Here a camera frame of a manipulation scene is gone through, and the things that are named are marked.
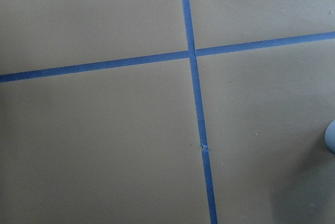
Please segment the blue ribbed plastic cup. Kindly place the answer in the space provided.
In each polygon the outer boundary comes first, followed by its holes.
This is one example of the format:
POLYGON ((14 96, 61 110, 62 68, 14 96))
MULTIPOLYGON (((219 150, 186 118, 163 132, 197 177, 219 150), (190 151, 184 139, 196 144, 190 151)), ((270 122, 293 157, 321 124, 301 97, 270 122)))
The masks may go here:
POLYGON ((332 121, 325 131, 325 144, 328 150, 335 154, 335 120, 332 121))

